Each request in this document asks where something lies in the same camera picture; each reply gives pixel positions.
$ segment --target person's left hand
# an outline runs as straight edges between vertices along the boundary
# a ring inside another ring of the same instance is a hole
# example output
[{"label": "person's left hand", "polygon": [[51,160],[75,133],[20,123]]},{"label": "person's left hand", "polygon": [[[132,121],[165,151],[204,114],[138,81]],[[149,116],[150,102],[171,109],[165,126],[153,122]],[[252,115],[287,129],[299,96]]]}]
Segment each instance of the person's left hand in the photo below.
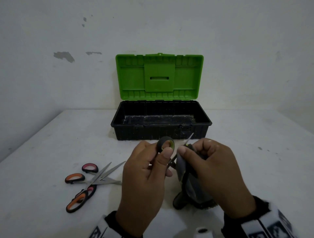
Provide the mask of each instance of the person's left hand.
[{"label": "person's left hand", "polygon": [[157,215],[164,199],[165,175],[172,176],[167,165],[173,150],[166,147],[157,154],[156,145],[141,141],[123,168],[122,198],[116,220],[135,237],[140,237]]}]

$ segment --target hand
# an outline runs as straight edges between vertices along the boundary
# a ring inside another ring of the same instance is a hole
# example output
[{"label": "hand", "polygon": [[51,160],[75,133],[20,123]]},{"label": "hand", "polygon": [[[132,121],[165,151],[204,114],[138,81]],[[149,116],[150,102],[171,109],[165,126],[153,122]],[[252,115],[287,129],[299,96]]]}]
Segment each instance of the hand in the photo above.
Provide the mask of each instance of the hand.
[{"label": "hand", "polygon": [[198,140],[193,147],[207,155],[207,160],[184,146],[177,151],[195,169],[202,187],[224,212],[231,218],[240,218],[255,211],[255,200],[244,184],[232,150],[207,138]]},{"label": "hand", "polygon": [[116,220],[135,237],[140,237],[157,215],[164,199],[165,175],[172,176],[167,164],[173,150],[165,147],[157,154],[156,145],[141,141],[123,168],[122,198]]}]

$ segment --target person's right hand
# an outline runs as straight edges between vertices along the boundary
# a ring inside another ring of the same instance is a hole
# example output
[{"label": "person's right hand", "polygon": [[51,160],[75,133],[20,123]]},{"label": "person's right hand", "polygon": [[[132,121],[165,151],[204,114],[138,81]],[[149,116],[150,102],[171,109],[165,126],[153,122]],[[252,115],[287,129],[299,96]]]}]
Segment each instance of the person's right hand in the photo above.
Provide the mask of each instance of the person's right hand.
[{"label": "person's right hand", "polygon": [[203,188],[231,218],[245,217],[256,210],[253,196],[244,184],[232,150],[217,141],[203,138],[193,144],[201,159],[191,149],[180,146],[179,154],[195,169]]}]

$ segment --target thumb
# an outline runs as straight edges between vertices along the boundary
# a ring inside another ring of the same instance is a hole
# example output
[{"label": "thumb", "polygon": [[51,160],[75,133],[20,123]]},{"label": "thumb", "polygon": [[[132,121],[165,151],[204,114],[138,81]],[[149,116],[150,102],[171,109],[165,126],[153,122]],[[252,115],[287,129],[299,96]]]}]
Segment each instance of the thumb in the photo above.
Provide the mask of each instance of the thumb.
[{"label": "thumb", "polygon": [[185,146],[180,146],[177,149],[177,152],[196,170],[196,172],[200,171],[204,167],[204,160],[193,150]]},{"label": "thumb", "polygon": [[165,179],[167,165],[172,156],[172,153],[173,150],[170,147],[166,147],[160,154],[156,156],[149,179]]}]

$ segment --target person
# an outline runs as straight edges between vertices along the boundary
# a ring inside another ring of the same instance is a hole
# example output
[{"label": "person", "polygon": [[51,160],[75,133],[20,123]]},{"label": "person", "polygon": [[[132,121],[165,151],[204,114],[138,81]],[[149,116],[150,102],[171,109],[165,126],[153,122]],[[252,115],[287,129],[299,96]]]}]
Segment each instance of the person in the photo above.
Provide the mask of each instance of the person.
[{"label": "person", "polygon": [[[173,150],[166,147],[158,154],[156,144],[141,141],[134,148],[123,168],[119,208],[103,216],[90,238],[143,236],[161,208],[165,175],[172,176],[167,164]],[[228,146],[203,138],[195,142],[193,147],[207,155],[208,159],[201,159],[184,146],[180,146],[177,153],[195,169],[203,189],[223,209],[225,223],[222,233],[226,238],[294,237],[291,224],[282,213],[250,193]],[[206,229],[200,229],[200,235],[204,231],[207,233]],[[211,237],[210,233],[207,236],[197,235],[195,237]]]}]

